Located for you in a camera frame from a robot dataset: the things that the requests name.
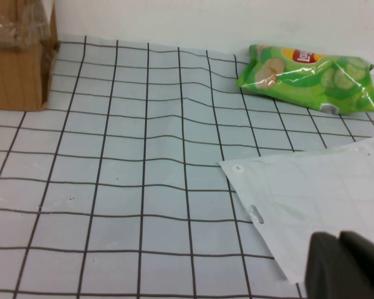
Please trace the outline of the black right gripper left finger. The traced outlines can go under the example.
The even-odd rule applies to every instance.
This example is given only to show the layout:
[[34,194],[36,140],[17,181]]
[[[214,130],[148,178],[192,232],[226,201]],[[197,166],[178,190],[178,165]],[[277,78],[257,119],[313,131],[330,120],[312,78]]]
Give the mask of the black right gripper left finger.
[[305,288],[308,298],[374,298],[374,287],[339,240],[325,232],[311,236]]

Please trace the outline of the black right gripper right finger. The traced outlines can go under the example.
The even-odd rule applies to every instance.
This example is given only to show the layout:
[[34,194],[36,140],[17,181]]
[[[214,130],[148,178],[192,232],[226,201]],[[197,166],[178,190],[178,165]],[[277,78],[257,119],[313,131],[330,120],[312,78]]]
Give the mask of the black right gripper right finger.
[[374,287],[374,243],[353,231],[342,231],[339,240]]

